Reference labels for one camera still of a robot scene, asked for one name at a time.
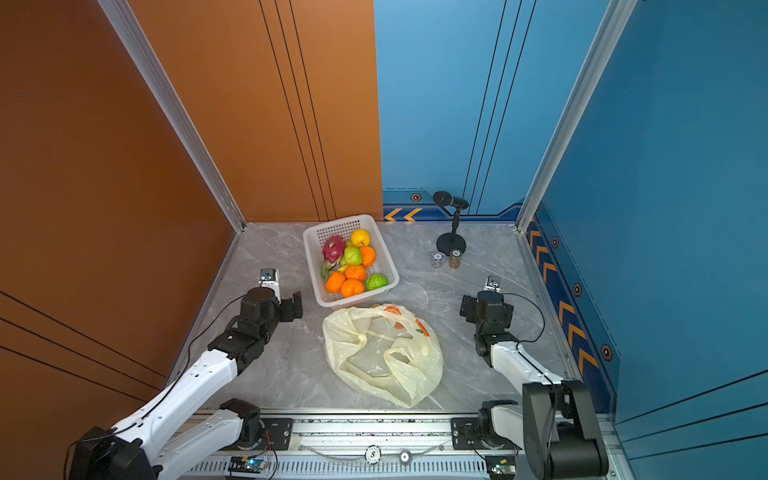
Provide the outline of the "orange fruit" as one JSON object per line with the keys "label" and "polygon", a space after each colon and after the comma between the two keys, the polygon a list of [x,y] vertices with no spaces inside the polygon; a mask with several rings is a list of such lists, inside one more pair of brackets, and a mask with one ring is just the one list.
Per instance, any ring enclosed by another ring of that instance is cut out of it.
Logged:
{"label": "orange fruit", "polygon": [[360,248],[361,254],[362,254],[362,263],[361,265],[364,268],[371,268],[377,259],[377,254],[375,250],[371,246],[362,246]]}
{"label": "orange fruit", "polygon": [[347,266],[344,274],[348,280],[356,280],[364,283],[367,279],[367,270],[362,265]]}
{"label": "orange fruit", "polygon": [[347,278],[343,273],[333,271],[325,282],[325,290],[330,294],[339,294],[346,280]]}
{"label": "orange fruit", "polygon": [[340,293],[344,298],[350,298],[365,292],[365,284],[357,279],[346,279],[340,288]]}

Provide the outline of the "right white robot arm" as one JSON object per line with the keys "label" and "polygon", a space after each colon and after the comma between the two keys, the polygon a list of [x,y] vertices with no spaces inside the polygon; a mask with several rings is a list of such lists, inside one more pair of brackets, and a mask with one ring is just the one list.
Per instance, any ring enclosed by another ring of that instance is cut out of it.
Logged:
{"label": "right white robot arm", "polygon": [[604,477],[609,455],[589,388],[544,367],[510,332],[514,306],[497,290],[462,298],[459,315],[475,326],[478,355],[522,397],[490,401],[478,412],[481,435],[520,447],[538,479]]}

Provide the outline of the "yellow lemon fruit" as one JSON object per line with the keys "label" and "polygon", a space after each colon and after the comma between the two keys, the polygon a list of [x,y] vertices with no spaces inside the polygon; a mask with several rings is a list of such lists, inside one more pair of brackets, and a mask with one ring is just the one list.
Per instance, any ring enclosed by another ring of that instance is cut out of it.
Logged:
{"label": "yellow lemon fruit", "polygon": [[357,229],[350,235],[349,242],[357,248],[366,247],[371,244],[371,235],[367,230]]}

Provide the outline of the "translucent printed plastic bag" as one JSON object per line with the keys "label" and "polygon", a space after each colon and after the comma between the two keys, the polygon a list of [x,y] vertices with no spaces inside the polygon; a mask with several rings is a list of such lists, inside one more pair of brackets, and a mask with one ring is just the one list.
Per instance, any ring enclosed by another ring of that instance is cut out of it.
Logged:
{"label": "translucent printed plastic bag", "polygon": [[437,334],[402,305],[340,309],[323,320],[322,329],[329,366],[361,394],[413,408],[442,380]]}

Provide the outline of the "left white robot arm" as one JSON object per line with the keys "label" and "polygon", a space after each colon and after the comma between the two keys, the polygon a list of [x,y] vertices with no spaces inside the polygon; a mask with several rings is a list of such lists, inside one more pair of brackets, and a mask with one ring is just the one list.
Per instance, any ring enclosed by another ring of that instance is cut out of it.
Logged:
{"label": "left white robot arm", "polygon": [[263,354],[279,324],[302,318],[301,293],[287,299],[278,293],[276,285],[258,286],[238,297],[239,314],[172,384],[110,429],[93,427],[68,448],[64,478],[177,479],[223,447],[267,445],[260,408],[238,399],[178,430]]}

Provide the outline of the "green pear fruit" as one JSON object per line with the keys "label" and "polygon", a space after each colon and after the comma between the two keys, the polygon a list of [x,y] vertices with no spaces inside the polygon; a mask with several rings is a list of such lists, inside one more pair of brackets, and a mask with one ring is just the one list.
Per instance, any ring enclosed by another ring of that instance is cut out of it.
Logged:
{"label": "green pear fruit", "polygon": [[360,248],[348,245],[342,257],[343,266],[359,266],[363,263],[363,254]]}

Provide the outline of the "pink dragon fruit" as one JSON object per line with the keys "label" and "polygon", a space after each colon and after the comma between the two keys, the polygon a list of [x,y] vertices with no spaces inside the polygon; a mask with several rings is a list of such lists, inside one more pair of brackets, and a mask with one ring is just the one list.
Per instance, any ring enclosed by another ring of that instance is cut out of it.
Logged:
{"label": "pink dragon fruit", "polygon": [[327,280],[331,272],[340,266],[345,250],[346,241],[343,237],[334,235],[327,239],[322,248],[324,262],[321,269],[321,277],[323,280]]}

